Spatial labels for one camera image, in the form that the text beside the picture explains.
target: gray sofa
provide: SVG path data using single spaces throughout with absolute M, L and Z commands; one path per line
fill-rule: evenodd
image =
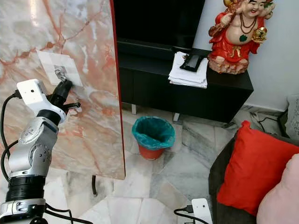
M 273 137 L 299 146 L 293 141 L 280 136 Z M 235 144 L 235 137 L 225 146 L 211 167 L 209 175 L 209 194 L 212 198 L 213 224 L 256 224 L 256 217 L 244 210 L 228 207 L 217 202 L 217 193 L 224 182 L 224 174 Z

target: pink cushion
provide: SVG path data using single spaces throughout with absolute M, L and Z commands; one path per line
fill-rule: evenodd
M 263 198 L 256 223 L 299 223 L 299 154 L 288 161 L 280 183 Z

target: paper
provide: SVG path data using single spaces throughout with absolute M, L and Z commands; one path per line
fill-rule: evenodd
M 172 69 L 168 78 L 170 80 L 170 83 L 206 88 L 206 69 L 208 59 L 204 58 L 201 61 L 199 68 L 197 69 L 197 72 L 192 72 L 180 68 L 180 66 L 184 63 L 184 55 L 185 53 L 183 52 L 177 52 L 175 54 Z
M 57 85 L 61 82 L 55 74 L 55 69 L 59 68 L 64 72 L 66 79 L 72 81 L 73 85 L 83 86 L 75 62 L 68 55 L 39 50 L 36 52 L 52 85 Z

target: red cushion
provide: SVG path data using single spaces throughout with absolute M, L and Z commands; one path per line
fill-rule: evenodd
M 244 121 L 217 201 L 256 216 L 263 197 L 280 182 L 287 162 L 298 153 L 299 147 L 253 130 Z

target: electrical cord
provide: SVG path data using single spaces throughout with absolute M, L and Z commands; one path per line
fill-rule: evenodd
M 5 136 L 4 136 L 4 115 L 5 115 L 6 105 L 9 102 L 9 100 L 11 100 L 12 98 L 22 99 L 22 96 L 18 90 L 15 90 L 14 93 L 12 95 L 10 95 L 9 97 L 7 97 L 7 99 L 3 102 L 2 110 L 1 110 L 1 120 L 0 120 L 0 134 L 1 134 L 1 139 L 2 139 L 3 145 L 4 145 L 4 149 L 8 148 L 8 145 L 7 145 Z M 7 157 L 8 158 L 10 157 L 9 150 L 7 151 Z
M 71 215 L 71 210 L 70 209 L 67 209 L 67 210 L 56 209 L 56 208 L 53 208 L 52 206 L 50 206 L 47 203 L 46 203 L 46 209 L 56 211 L 56 212 L 68 212 L 70 214 L 70 217 L 73 218 L 73 216 Z
M 89 222 L 89 221 L 86 221 L 86 220 L 83 220 L 83 219 L 72 218 L 72 217 L 60 215 L 60 214 L 57 214 L 57 213 L 52 212 L 52 211 L 47 210 L 47 209 L 45 210 L 45 213 L 47 213 L 49 215 L 52 215 L 52 216 L 55 216 L 55 217 L 58 217 L 58 218 L 62 218 L 62 219 L 70 220 L 70 221 L 73 221 L 73 222 L 77 222 L 77 223 L 93 224 L 92 222 Z
M 270 120 L 273 120 L 273 121 L 278 121 L 278 120 L 276 120 L 276 119 L 273 119 L 273 118 L 268 118 L 268 117 L 266 117 L 266 118 L 264 118 L 263 120 L 258 120 L 257 122 L 260 124 L 260 126 L 262 127 L 262 129 L 263 129 L 263 132 L 266 132 L 265 131 L 265 128 L 263 127 L 263 125 L 262 125 L 262 122 L 264 122 L 266 119 L 270 119 Z
M 3 176 L 5 177 L 5 179 L 7 180 L 7 182 L 9 182 L 9 179 L 8 179 L 8 175 L 7 175 L 7 172 L 5 170 L 5 166 L 4 166 L 4 160 L 5 160 L 5 155 L 8 153 L 9 149 L 11 147 L 13 147 L 15 144 L 17 144 L 19 141 L 14 141 L 13 143 L 11 143 L 5 150 L 4 152 L 2 153 L 2 156 L 1 156 L 1 170 L 2 170 L 2 173 L 3 173 Z
M 205 220 L 202 220 L 200 218 L 196 218 L 196 217 L 193 217 L 193 216 L 189 216 L 189 215 L 185 215 L 185 214 L 182 214 L 182 213 L 178 213 L 178 211 L 186 211 L 188 213 L 193 213 L 193 208 L 192 208 L 192 205 L 187 205 L 185 208 L 183 209 L 175 209 L 173 212 L 174 214 L 176 214 L 177 216 L 182 216 L 182 217 L 186 217 L 186 218 L 190 218 L 190 219 L 193 219 L 193 220 L 196 220 L 196 221 L 199 221 L 203 224 L 209 224 L 207 223 Z

